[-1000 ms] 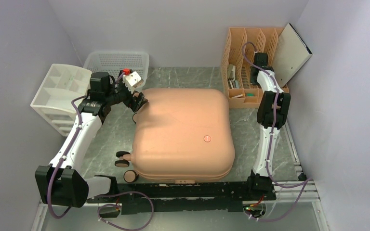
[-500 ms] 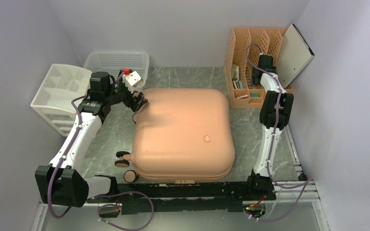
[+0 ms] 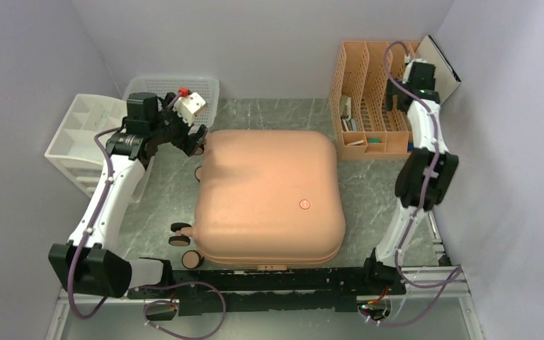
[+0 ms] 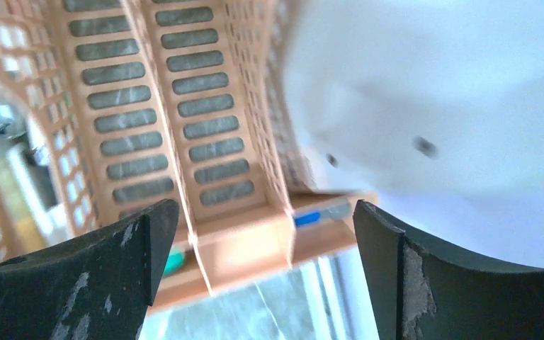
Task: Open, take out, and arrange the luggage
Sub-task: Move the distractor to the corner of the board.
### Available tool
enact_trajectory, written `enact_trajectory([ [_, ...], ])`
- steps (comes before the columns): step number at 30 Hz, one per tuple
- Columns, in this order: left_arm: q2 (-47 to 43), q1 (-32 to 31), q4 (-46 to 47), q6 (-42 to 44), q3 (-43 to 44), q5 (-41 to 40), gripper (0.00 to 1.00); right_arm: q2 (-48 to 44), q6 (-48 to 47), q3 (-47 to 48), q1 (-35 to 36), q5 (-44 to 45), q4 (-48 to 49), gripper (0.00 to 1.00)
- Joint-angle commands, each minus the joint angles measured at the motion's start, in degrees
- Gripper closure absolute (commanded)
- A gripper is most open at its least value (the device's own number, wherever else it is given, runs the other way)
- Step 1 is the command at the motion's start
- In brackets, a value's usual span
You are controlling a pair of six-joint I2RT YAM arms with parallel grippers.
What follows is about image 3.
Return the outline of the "white plastic drawer organizer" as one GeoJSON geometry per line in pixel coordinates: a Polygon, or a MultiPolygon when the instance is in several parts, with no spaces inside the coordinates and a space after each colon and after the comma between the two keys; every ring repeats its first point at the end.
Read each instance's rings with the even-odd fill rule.
{"type": "Polygon", "coordinates": [[[102,174],[103,154],[94,142],[98,133],[117,129],[126,116],[123,100],[95,94],[77,94],[44,156],[88,197],[102,174]]]}

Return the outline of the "orange plastic file rack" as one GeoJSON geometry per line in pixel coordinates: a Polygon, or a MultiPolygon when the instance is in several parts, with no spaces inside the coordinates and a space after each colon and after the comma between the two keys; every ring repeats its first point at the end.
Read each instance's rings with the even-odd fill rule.
{"type": "Polygon", "coordinates": [[[397,99],[387,93],[388,77],[400,78],[406,55],[418,41],[390,47],[385,41],[343,41],[329,94],[336,148],[341,160],[405,160],[412,130],[397,99]]]}

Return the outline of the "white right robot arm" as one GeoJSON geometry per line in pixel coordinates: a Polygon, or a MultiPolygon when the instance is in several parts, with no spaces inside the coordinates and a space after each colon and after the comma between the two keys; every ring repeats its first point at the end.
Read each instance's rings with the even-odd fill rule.
{"type": "Polygon", "coordinates": [[[361,285],[371,294],[402,284],[402,255],[412,232],[442,202],[459,164],[458,156],[448,151],[443,139],[434,73],[433,64],[413,59],[400,80],[389,78],[397,90],[397,107],[410,122],[413,147],[395,183],[396,208],[391,222],[366,260],[369,269],[361,274],[361,285]]]}

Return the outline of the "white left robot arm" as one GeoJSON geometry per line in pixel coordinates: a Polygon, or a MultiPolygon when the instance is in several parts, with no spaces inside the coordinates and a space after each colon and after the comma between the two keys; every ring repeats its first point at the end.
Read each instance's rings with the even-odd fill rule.
{"type": "Polygon", "coordinates": [[[174,288],[171,264],[163,259],[125,260],[115,252],[123,216],[159,146],[171,144],[192,157],[208,128],[195,119],[207,107],[194,91],[180,88],[164,98],[132,93],[119,124],[93,140],[104,157],[96,190],[76,229],[64,244],[53,244],[48,260],[65,291],[119,298],[146,286],[164,298],[174,288]]]}

